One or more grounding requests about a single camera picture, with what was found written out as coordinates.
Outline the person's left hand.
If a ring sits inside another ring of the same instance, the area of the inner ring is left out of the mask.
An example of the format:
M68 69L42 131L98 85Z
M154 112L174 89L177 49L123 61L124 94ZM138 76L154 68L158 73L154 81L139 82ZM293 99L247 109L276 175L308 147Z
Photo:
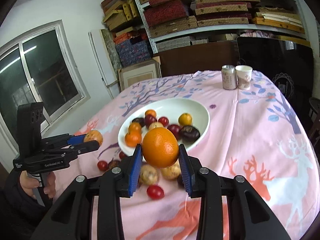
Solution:
M43 189L44 193L49 197L49 199L52 199L56 195L55 181L55 174L50 172L47 176L47 186ZM37 179L28 177L27 172L23 171L20 175L20 185L28 196L34 199L36 198L33 193L33 189L36 189L40 186L40 183Z

